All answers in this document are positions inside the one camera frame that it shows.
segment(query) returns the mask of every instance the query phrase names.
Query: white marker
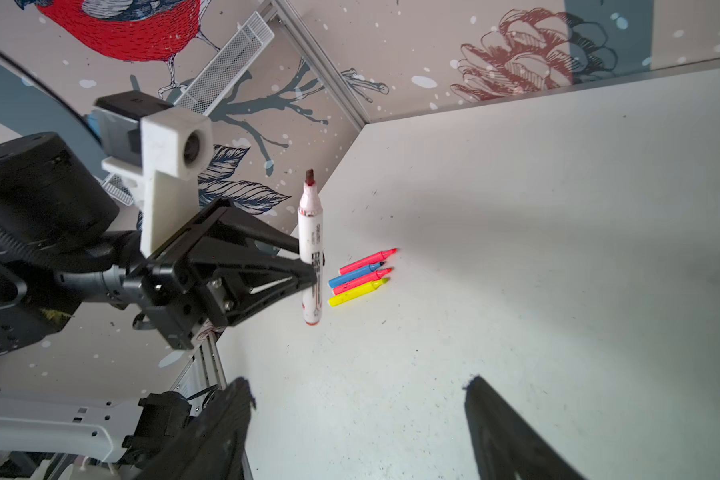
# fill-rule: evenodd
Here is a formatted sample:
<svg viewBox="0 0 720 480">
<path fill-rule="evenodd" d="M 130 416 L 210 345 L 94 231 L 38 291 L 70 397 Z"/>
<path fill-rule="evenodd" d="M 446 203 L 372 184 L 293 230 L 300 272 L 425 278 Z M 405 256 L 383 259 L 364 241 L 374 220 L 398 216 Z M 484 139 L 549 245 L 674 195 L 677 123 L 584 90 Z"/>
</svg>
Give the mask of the white marker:
<svg viewBox="0 0 720 480">
<path fill-rule="evenodd" d="M 302 291 L 304 321 L 317 325 L 322 315 L 322 205 L 313 170 L 307 170 L 304 195 L 298 202 L 298 254 L 317 274 L 317 283 Z"/>
</svg>

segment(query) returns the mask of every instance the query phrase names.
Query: pink highlighter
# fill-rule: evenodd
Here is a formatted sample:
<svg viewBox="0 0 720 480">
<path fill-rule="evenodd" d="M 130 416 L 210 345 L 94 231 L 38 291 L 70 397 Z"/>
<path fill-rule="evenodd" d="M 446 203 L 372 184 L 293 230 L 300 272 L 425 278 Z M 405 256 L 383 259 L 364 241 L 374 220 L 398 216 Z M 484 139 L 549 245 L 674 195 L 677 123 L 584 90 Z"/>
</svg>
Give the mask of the pink highlighter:
<svg viewBox="0 0 720 480">
<path fill-rule="evenodd" d="M 338 272 L 340 274 L 344 275 L 344 274 L 348 274 L 349 272 L 353 272 L 353 271 L 357 270 L 358 268 L 363 268 L 366 265 L 377 264 L 379 262 L 383 262 L 384 260 L 387 259 L 387 257 L 389 257 L 390 255 L 394 254 L 397 251 L 398 251 L 398 249 L 393 248 L 392 250 L 386 250 L 384 252 L 379 252 L 379 253 L 373 254 L 371 256 L 366 256 L 364 259 L 358 260 L 354 264 L 349 264 L 349 265 L 343 266 L 342 268 L 338 269 Z"/>
<path fill-rule="evenodd" d="M 384 268 L 382 270 L 376 270 L 375 272 L 371 272 L 370 274 L 363 275 L 360 278 L 350 280 L 349 282 L 344 283 L 343 285 L 339 285 L 335 289 L 333 289 L 333 294 L 338 295 L 339 293 L 344 293 L 347 290 L 352 290 L 356 286 L 363 285 L 364 283 L 373 282 L 374 280 L 380 280 L 384 275 L 388 274 L 389 272 L 392 272 L 391 268 Z"/>
</svg>

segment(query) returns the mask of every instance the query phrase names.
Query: yellow highlighter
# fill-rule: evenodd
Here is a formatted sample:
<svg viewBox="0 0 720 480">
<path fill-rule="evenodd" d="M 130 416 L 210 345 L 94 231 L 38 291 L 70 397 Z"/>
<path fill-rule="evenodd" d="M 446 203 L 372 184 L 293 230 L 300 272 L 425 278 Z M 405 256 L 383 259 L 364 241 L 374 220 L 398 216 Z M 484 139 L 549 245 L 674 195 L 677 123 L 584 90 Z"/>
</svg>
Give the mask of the yellow highlighter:
<svg viewBox="0 0 720 480">
<path fill-rule="evenodd" d="M 339 293 L 333 298 L 328 300 L 331 306 L 341 305 L 344 302 L 349 302 L 359 296 L 365 295 L 365 293 L 371 293 L 380 286 L 389 282 L 389 278 L 382 278 L 381 280 L 374 280 L 373 282 L 363 283 L 360 286 L 356 286 L 352 290 L 347 290 L 345 293 Z"/>
</svg>

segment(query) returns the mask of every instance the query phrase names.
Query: bird wing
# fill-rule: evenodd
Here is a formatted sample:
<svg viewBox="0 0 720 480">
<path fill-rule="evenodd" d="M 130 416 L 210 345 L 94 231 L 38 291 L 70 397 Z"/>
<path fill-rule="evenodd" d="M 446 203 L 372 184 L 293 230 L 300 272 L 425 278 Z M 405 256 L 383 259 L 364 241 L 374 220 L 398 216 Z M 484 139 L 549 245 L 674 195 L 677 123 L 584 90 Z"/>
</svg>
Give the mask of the bird wing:
<svg viewBox="0 0 720 480">
<path fill-rule="evenodd" d="M 138 22 L 188 0 L 85 0 L 83 12 L 99 20 Z"/>
</svg>

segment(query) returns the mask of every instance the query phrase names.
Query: blue highlighter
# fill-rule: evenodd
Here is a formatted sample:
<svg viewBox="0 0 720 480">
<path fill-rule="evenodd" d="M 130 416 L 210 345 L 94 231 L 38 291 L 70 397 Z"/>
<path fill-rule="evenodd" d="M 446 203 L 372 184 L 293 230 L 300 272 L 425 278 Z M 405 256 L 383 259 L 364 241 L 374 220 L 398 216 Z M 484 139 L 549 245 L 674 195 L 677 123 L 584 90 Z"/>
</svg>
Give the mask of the blue highlighter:
<svg viewBox="0 0 720 480">
<path fill-rule="evenodd" d="M 357 270 L 353 270 L 352 272 L 349 272 L 348 274 L 337 276 L 336 278 L 332 278 L 328 280 L 328 286 L 331 288 L 336 288 L 339 285 L 344 285 L 347 282 L 351 282 L 356 278 L 360 278 L 363 275 L 370 274 L 371 272 L 375 271 L 377 268 L 379 268 L 381 265 L 384 265 L 384 262 L 379 262 L 377 264 L 372 265 L 366 265 L 363 268 L 358 268 Z"/>
</svg>

